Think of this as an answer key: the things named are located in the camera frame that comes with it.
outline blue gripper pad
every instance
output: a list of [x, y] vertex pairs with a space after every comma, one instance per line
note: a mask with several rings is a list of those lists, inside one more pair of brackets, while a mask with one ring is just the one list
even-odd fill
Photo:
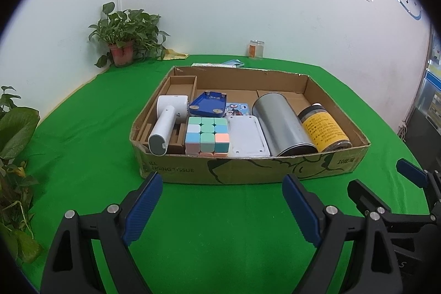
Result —
[[282, 193], [303, 237], [306, 241], [312, 243], [314, 247], [318, 247], [321, 243], [318, 218], [289, 176], [285, 176], [283, 179]]
[[144, 230], [159, 197], [162, 194], [162, 178], [159, 174], [153, 174], [148, 184], [134, 191], [137, 198], [133, 206], [125, 215], [123, 242], [128, 247], [133, 241], [137, 241]]
[[427, 188], [429, 185], [427, 174], [404, 158], [396, 162], [396, 170], [419, 188]]

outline blue plastic tray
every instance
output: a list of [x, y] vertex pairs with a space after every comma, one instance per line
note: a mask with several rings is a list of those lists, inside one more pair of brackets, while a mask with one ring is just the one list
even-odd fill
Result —
[[221, 92], [205, 91], [188, 107], [193, 116], [221, 118], [227, 104], [227, 95]]

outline white plate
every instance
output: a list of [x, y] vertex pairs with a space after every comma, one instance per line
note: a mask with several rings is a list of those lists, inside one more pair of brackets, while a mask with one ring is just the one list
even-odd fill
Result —
[[230, 149], [228, 157], [268, 157], [270, 150], [255, 116], [227, 116]]

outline white wall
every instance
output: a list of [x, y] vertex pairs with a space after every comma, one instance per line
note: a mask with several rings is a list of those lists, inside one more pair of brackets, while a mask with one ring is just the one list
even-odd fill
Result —
[[23, 0], [0, 43], [0, 85], [13, 86], [45, 117], [66, 96], [94, 77], [103, 49], [89, 42], [87, 27], [101, 6], [117, 0]]
[[425, 15], [415, 20], [397, 0], [121, 0], [121, 6], [160, 14], [161, 29], [171, 35], [167, 46], [179, 52], [244, 55], [248, 42], [259, 39], [266, 57], [319, 65], [395, 131], [428, 46]]

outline jar with yellow label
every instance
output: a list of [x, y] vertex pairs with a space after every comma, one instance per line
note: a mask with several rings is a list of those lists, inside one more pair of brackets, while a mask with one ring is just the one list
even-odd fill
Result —
[[349, 138], [321, 104], [307, 107], [299, 114], [299, 118], [319, 152], [352, 147]]

